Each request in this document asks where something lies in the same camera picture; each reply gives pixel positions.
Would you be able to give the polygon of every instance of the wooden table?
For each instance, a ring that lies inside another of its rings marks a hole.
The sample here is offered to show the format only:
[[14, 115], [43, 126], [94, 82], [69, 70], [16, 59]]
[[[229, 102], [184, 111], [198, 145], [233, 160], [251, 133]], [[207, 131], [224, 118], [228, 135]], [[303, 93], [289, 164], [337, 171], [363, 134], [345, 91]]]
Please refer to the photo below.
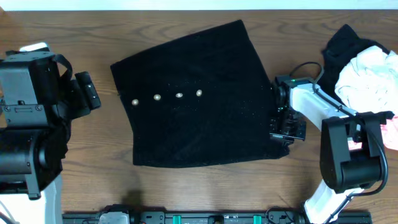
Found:
[[[2, 12], [0, 52], [47, 42], [69, 59], [75, 72], [91, 73], [103, 104], [73, 122], [63, 161], [63, 211], [93, 211], [114, 203], [167, 210], [266, 210], [298, 207], [314, 193], [321, 180], [320, 132], [312, 124], [307, 140], [297, 141], [290, 155], [279, 160], [189, 169], [132, 164], [132, 131], [109, 66], [236, 19], [244, 21], [270, 78], [302, 62], [323, 62], [321, 49], [345, 23], [359, 36], [398, 50], [397, 11]], [[349, 205], [369, 209], [376, 223], [398, 223], [398, 152], [388, 150], [387, 157], [390, 178], [384, 191]]]

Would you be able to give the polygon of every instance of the black cloth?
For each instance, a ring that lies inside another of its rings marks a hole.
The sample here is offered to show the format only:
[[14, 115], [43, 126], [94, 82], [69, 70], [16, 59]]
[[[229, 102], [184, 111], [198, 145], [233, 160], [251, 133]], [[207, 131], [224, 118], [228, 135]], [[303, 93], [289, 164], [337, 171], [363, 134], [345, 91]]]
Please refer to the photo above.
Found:
[[111, 70], [134, 133], [134, 165], [196, 167], [289, 153], [270, 140], [271, 86], [242, 21], [153, 47]]
[[321, 89], [342, 103], [335, 93], [335, 86], [340, 72], [357, 54], [375, 45], [380, 47], [383, 52], [389, 53], [389, 50], [376, 41], [359, 38], [349, 25], [345, 24], [341, 27], [329, 40], [326, 49], [322, 51], [325, 61], [325, 73], [318, 81]]

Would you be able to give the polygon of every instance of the pink cloth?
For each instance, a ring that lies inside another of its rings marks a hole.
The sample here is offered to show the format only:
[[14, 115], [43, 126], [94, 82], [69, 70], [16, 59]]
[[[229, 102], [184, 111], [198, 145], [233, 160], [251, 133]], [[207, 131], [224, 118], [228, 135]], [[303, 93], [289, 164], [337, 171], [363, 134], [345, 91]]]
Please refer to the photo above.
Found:
[[381, 134], [387, 148], [398, 150], [398, 114], [387, 120], [386, 125], [381, 125]]

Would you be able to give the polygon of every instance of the crumpled black cloth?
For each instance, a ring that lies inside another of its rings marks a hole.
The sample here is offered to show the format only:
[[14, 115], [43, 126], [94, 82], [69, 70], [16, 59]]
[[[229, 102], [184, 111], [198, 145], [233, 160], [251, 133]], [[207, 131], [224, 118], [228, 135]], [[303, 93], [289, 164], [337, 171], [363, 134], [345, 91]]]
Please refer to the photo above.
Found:
[[318, 81], [321, 89], [342, 103], [335, 93], [335, 86], [340, 72], [357, 54], [375, 45], [380, 47], [383, 52], [389, 53], [389, 50], [376, 41], [359, 38], [349, 25], [345, 24], [341, 27], [329, 40], [326, 49], [322, 51], [325, 61], [325, 73]]
[[270, 140], [274, 98], [242, 21], [153, 47], [111, 70], [134, 133], [134, 165], [198, 167], [289, 153]]

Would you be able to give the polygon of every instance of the white wall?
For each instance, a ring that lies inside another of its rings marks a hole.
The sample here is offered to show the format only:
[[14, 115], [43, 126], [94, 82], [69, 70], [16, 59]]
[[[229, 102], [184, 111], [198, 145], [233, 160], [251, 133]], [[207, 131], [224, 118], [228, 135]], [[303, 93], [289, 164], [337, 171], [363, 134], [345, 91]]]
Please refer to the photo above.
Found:
[[398, 9], [398, 0], [0, 0], [5, 11]]

